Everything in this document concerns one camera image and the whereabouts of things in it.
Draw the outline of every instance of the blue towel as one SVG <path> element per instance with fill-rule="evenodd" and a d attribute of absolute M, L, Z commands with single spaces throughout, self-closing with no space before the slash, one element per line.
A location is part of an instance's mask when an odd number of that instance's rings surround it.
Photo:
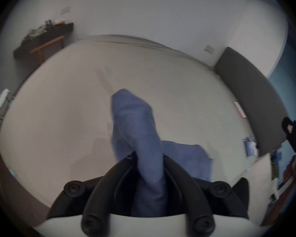
<path fill-rule="evenodd" d="M 136 151 L 138 180 L 132 216 L 166 216 L 167 188 L 162 154 L 180 164 L 191 176 L 210 180 L 212 159 L 199 145 L 161 141 L 151 107 L 126 89 L 111 98 L 113 116 L 112 146 L 117 160 Z"/>

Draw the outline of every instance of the blue wall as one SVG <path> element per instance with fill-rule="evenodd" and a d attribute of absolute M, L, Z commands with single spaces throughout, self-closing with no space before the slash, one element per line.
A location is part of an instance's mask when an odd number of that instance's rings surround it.
<path fill-rule="evenodd" d="M 296 120 L 296 34 L 289 27 L 287 42 L 283 54 L 269 76 L 269 81 L 283 101 L 291 120 Z M 283 172 L 295 155 L 288 141 L 282 143 L 278 150 L 282 152 L 282 160 L 279 163 L 279 181 L 283 180 Z"/>

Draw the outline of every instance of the dark shelf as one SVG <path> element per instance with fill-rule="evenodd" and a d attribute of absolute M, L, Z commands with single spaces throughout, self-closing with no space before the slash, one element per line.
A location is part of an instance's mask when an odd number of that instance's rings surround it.
<path fill-rule="evenodd" d="M 71 33 L 73 30 L 74 30 L 73 23 L 60 25 L 57 28 L 49 30 L 48 32 L 45 32 L 45 33 L 37 36 L 36 38 L 29 40 L 25 44 L 19 46 L 17 49 L 15 49 L 13 51 L 13 56 L 15 59 L 22 58 L 26 54 L 29 54 L 29 52 L 32 49 L 34 49 L 34 48 L 36 48 L 48 41 L 51 41 L 52 39 L 57 38 L 61 35 Z"/>

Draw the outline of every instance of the wall outlet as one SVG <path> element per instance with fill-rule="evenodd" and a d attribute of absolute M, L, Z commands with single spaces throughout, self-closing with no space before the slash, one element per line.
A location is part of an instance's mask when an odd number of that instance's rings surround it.
<path fill-rule="evenodd" d="M 62 11 L 60 12 L 60 15 L 66 14 L 70 12 L 70 6 L 67 6 L 65 8 L 62 8 Z"/>
<path fill-rule="evenodd" d="M 209 52 L 210 54 L 212 54 L 214 52 L 214 49 L 210 45 L 206 45 L 204 50 Z"/>

